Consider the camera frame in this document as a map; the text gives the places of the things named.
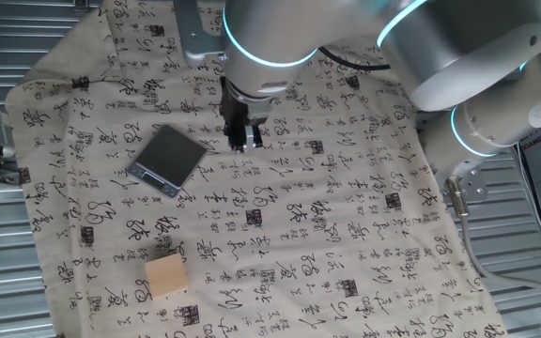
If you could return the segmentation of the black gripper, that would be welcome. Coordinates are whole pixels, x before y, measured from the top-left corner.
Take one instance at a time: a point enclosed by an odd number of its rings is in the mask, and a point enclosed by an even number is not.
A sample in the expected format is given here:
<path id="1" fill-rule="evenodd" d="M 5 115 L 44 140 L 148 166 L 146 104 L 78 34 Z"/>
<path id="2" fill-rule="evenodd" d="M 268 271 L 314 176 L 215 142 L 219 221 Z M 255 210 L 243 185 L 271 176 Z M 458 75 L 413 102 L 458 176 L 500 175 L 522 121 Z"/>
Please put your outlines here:
<path id="1" fill-rule="evenodd" d="M 244 152 L 263 146 L 260 129 L 271 114 L 270 96 L 251 96 L 238 89 L 227 77 L 221 78 L 221 115 L 226 137 L 235 152 Z"/>

